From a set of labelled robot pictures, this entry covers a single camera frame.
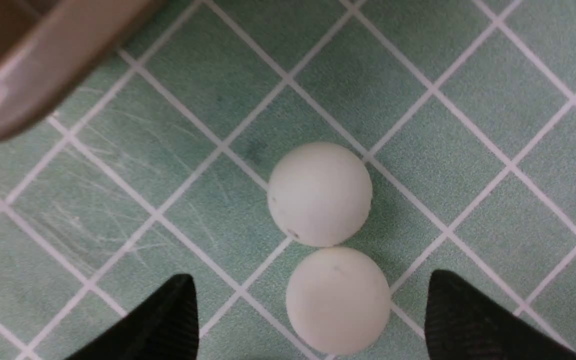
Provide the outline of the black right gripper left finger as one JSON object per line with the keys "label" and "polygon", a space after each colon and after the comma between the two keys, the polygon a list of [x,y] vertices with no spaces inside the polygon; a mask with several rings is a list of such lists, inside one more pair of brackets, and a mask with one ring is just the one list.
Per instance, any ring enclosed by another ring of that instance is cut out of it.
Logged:
{"label": "black right gripper left finger", "polygon": [[171,276],[135,309],[69,360],[196,360],[197,291],[189,274]]}

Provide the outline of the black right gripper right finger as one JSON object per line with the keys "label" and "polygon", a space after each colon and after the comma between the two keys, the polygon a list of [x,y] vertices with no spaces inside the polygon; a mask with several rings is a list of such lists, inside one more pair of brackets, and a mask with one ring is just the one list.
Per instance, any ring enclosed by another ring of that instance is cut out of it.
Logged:
{"label": "black right gripper right finger", "polygon": [[431,360],[576,360],[448,269],[430,275],[424,337]]}

